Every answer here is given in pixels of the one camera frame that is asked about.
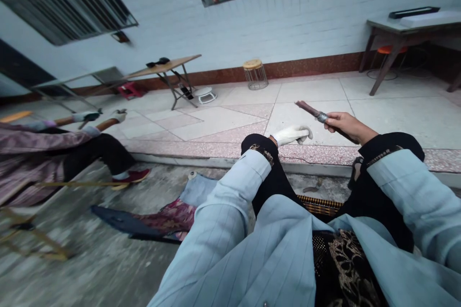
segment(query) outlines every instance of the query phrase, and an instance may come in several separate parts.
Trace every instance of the person sitting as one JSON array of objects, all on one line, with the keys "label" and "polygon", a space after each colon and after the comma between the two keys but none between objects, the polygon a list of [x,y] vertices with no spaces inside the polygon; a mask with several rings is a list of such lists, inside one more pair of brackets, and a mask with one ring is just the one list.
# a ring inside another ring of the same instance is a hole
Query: person sitting
[{"label": "person sitting", "polygon": [[[113,182],[137,183],[150,169],[129,171],[135,160],[124,146],[109,134],[101,133],[121,123],[126,113],[114,112],[110,119],[81,131],[68,132],[58,127],[97,117],[84,112],[55,121],[36,121],[26,125],[0,123],[0,201],[2,206],[32,206],[43,202],[56,187],[35,186],[36,182],[68,182],[102,158],[112,174]],[[11,191],[27,184],[12,197]],[[122,189],[127,185],[115,186]]]},{"label": "person sitting", "polygon": [[251,134],[195,211],[149,307],[460,305],[461,200],[427,170],[413,136],[328,116],[328,131],[362,145],[335,218],[304,208],[279,160],[280,146],[309,132]]}]

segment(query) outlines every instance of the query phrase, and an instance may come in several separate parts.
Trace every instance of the light blue striped jacket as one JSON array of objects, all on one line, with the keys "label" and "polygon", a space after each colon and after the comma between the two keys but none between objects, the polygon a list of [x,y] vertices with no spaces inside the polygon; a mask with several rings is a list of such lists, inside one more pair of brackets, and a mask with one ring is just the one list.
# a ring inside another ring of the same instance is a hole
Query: light blue striped jacket
[{"label": "light blue striped jacket", "polygon": [[423,256],[395,247],[385,227],[343,215],[325,224],[281,195],[263,205],[247,235],[248,202],[270,172],[248,150],[195,213],[153,306],[314,306],[312,231],[353,230],[390,306],[459,306],[461,200],[409,150],[368,168]]}]

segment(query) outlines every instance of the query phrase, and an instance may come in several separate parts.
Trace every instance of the wooden tabletop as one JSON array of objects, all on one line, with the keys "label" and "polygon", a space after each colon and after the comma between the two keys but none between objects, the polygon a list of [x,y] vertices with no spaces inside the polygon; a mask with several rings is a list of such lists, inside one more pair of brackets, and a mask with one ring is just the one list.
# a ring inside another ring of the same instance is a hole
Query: wooden tabletop
[{"label": "wooden tabletop", "polygon": [[169,63],[166,63],[165,65],[155,65],[153,68],[145,68],[143,70],[140,70],[138,72],[134,72],[134,73],[131,73],[127,76],[124,77],[124,79],[130,79],[130,78],[134,78],[134,77],[142,77],[142,76],[145,76],[145,75],[150,75],[150,74],[157,74],[157,73],[166,73],[178,66],[181,66],[183,64],[185,64],[186,62],[189,62],[191,60],[194,60],[196,58],[199,58],[201,57],[202,54],[198,54],[198,55],[192,55],[192,56],[189,56],[189,57],[185,57],[185,58],[180,58],[180,59],[174,59],[174,60],[171,60]]},{"label": "wooden tabletop", "polygon": [[461,27],[461,23],[459,22],[407,27],[407,26],[400,24],[400,19],[392,19],[388,17],[369,18],[367,19],[366,23],[370,26],[374,26],[379,29],[394,32],[394,33],[401,34],[401,35],[414,34],[416,32],[424,32],[424,31],[437,31],[437,30],[443,30],[447,28],[448,29],[459,29]]}]

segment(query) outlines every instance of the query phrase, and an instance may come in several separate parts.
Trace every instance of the orange stool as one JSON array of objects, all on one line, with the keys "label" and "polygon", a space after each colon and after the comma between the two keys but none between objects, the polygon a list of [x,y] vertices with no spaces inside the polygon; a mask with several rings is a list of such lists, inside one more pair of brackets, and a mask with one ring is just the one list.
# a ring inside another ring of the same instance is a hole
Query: orange stool
[{"label": "orange stool", "polygon": [[[408,47],[405,46],[405,47],[402,47],[402,49],[401,49],[400,52],[399,52],[399,54],[405,53],[405,56],[403,57],[402,62],[400,63],[399,69],[402,67],[403,62],[405,61],[405,58],[407,57],[407,54],[406,54],[407,51],[408,51]],[[370,75],[369,75],[369,72],[371,72],[371,71],[380,71],[380,70],[383,68],[384,63],[386,62],[386,59],[388,58],[388,56],[389,56],[389,54],[390,54],[391,52],[392,52],[392,46],[382,46],[382,47],[379,47],[378,50],[377,50],[376,53],[375,53],[375,56],[373,57],[373,61],[371,62],[371,69],[367,72],[366,75],[367,75],[368,77],[372,78],[372,79],[376,79],[376,78],[370,76]],[[373,65],[375,64],[376,55],[377,55],[378,53],[380,53],[380,54],[385,54],[386,56],[384,57],[383,62],[381,63],[381,67],[380,67],[378,70],[376,70],[376,69],[373,69]],[[397,78],[397,77],[398,77],[397,73],[396,73],[396,72],[394,72],[394,73],[395,73],[395,77],[394,77],[394,78],[385,79],[385,80],[392,80],[392,79]]]},{"label": "orange stool", "polygon": [[32,115],[31,111],[23,111],[23,112],[8,115],[7,117],[1,118],[0,122],[3,122],[3,123],[14,122],[16,120],[25,118],[25,117],[30,116],[30,115]]},{"label": "orange stool", "polygon": [[146,92],[137,88],[135,82],[128,82],[117,88],[128,101],[130,97],[142,97]]}]

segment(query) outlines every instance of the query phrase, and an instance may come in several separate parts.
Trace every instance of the knee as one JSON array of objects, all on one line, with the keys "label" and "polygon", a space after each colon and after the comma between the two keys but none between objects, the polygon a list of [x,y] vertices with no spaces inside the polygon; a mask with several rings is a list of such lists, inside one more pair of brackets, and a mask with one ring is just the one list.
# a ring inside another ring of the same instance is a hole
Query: knee
[{"label": "knee", "polygon": [[242,154],[247,151],[251,145],[258,144],[264,147],[274,158],[278,157],[278,150],[271,139],[258,133],[249,134],[242,142]]}]

